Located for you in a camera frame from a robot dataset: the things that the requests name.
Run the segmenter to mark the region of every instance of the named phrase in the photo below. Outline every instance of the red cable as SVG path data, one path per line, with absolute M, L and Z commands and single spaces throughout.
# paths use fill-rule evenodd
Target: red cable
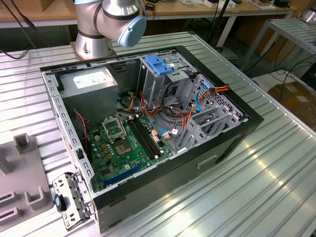
M 84 123 L 84 119 L 81 116 L 81 114 L 79 114 L 78 111 L 74 110 L 74 112 L 80 117 L 82 124 L 83 124 L 83 128 L 84 128 L 84 138 L 85 138 L 85 151 L 87 151 L 87 147 L 88 147 L 88 138 L 87 138 L 87 129 L 85 127 L 85 123 Z

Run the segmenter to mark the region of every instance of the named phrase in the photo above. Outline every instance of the ram slot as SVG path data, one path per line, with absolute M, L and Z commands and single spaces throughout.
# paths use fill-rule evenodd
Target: ram slot
M 132 129 L 132 132 L 134 133 L 136 139 L 139 141 L 140 145 L 144 148 L 149 159 L 154 159 L 155 156 L 160 156 L 159 149 L 155 145 L 152 138 L 148 135 L 142 123 L 138 120 L 130 120 L 127 123 Z

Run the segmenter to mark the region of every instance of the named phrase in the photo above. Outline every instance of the cardboard box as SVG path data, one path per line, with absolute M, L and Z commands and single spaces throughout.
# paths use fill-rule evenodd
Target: cardboard box
M 279 99 L 282 85 L 276 85 L 268 93 Z M 316 95 L 298 82 L 286 83 L 280 102 L 291 113 L 316 131 Z
M 10 0 L 4 0 L 5 3 L 13 9 L 13 4 Z M 23 9 L 32 10 L 32 11 L 45 11 L 46 8 L 53 2 L 54 0 L 14 0 L 15 4 L 23 13 Z

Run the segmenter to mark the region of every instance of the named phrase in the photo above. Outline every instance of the blue latch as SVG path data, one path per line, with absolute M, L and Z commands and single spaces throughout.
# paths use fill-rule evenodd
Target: blue latch
M 147 63 L 156 71 L 157 75 L 164 75 L 173 72 L 172 68 L 169 68 L 163 60 L 158 56 L 146 56 Z

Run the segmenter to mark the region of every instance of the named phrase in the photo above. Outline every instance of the aluminum extrusion table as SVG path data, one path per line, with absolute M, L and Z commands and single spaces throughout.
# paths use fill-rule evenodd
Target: aluminum extrusion table
M 123 54 L 174 45 L 184 45 L 265 120 L 229 158 L 103 236 L 309 236 L 316 228 L 316 134 L 196 35 L 149 36 L 133 48 L 114 48 Z M 73 167 L 39 67 L 76 60 L 69 46 L 31 50 L 19 61 L 0 56 L 0 142 L 35 135 L 49 183 Z M 26 235 L 99 233 L 94 220 L 66 232 L 53 207 L 0 233 Z
M 297 18 L 267 20 L 244 58 L 243 65 L 240 68 L 242 71 L 245 69 L 268 29 L 274 30 L 275 34 L 267 43 L 261 55 L 269 50 L 279 35 L 286 37 L 301 47 L 294 58 L 299 58 L 304 50 L 311 54 L 316 54 L 316 25 L 309 25 Z

